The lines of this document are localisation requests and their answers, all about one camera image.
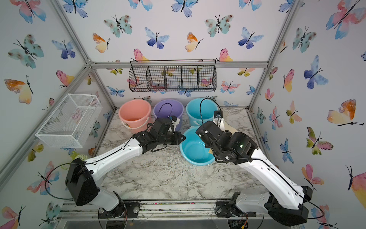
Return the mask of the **teal bucket with sticker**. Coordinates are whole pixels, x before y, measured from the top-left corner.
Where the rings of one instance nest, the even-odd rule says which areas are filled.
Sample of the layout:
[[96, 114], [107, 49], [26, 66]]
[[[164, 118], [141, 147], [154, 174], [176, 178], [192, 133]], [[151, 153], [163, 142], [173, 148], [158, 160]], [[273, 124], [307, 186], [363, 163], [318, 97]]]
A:
[[209, 153], [204, 142], [196, 134], [199, 127], [191, 127], [184, 132], [186, 139], [179, 145], [181, 154], [192, 165], [207, 166], [214, 162], [215, 158]]

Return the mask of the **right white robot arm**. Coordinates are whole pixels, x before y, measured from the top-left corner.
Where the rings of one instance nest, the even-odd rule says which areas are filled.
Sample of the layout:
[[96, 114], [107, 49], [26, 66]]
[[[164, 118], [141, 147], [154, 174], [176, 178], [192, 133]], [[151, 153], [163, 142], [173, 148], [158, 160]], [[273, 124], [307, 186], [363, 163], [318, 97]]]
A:
[[307, 223], [309, 210], [304, 204], [311, 200], [312, 189], [286, 177], [248, 135], [222, 131], [212, 121], [200, 126], [196, 134], [212, 150], [217, 162], [238, 165], [268, 189], [267, 193], [257, 195], [235, 193], [231, 201], [237, 210], [268, 214], [288, 227]]

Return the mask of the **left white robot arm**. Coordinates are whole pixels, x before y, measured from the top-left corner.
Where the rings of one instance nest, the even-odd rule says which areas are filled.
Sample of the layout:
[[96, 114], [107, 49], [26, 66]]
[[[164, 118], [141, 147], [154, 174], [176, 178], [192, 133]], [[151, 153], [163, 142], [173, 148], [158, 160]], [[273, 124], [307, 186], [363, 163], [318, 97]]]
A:
[[126, 206], [116, 192], [100, 188], [98, 181], [122, 163], [146, 152], [157, 152], [168, 145], [178, 146], [185, 136], [176, 131], [180, 119], [176, 116], [157, 118], [147, 128], [116, 148], [86, 161], [71, 162], [65, 185], [77, 206], [92, 204], [100, 207], [111, 218], [126, 214]]

